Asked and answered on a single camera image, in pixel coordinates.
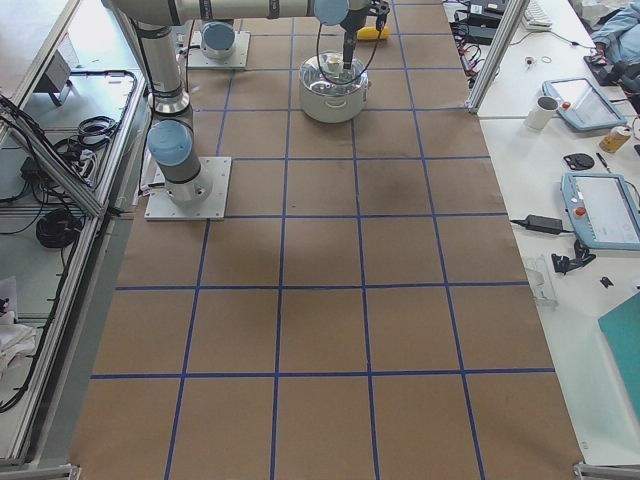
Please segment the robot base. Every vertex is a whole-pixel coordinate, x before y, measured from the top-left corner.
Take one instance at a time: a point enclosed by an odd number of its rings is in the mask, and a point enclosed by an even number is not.
[[[231,157],[200,157],[202,168],[213,178],[213,188],[201,202],[175,203],[164,188],[154,188],[144,217],[147,220],[222,220],[227,207]],[[154,183],[164,182],[158,169]]]
[[[192,45],[200,45],[200,32],[193,33]],[[216,60],[203,55],[199,48],[189,50],[189,69],[193,70],[244,70],[249,56],[249,32],[237,32],[235,49],[231,56]]]

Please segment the pot lid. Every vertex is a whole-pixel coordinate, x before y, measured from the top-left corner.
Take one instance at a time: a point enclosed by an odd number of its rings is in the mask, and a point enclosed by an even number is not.
[[[318,68],[318,58],[322,71]],[[354,58],[350,70],[344,70],[342,65],[339,52],[314,55],[300,67],[300,83],[314,93],[329,97],[349,95],[367,85],[367,73],[362,73],[364,65],[360,60]]]

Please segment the silver cooking pot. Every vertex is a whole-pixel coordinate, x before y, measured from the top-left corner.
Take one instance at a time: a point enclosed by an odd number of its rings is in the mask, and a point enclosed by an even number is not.
[[[367,101],[367,72],[362,73],[364,65],[355,58],[351,69],[343,70],[338,52],[324,52],[319,58],[322,72],[315,55],[300,67],[302,109],[319,122],[346,122],[360,113]]]

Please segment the paper cup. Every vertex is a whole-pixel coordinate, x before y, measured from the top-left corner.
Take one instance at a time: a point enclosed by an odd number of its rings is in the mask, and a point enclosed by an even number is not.
[[[542,130],[558,108],[553,97],[538,97],[536,104],[524,120],[524,124],[534,130]]]

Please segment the black marker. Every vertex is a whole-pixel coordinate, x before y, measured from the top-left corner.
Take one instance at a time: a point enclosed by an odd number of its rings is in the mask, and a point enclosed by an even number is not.
[[[609,165],[607,165],[607,162],[604,160],[604,158],[602,158],[602,155],[600,155],[600,152],[596,152],[596,155],[598,157],[598,160],[600,160],[600,163],[604,166],[604,168],[607,169],[607,172],[611,173],[611,169],[609,168]]]

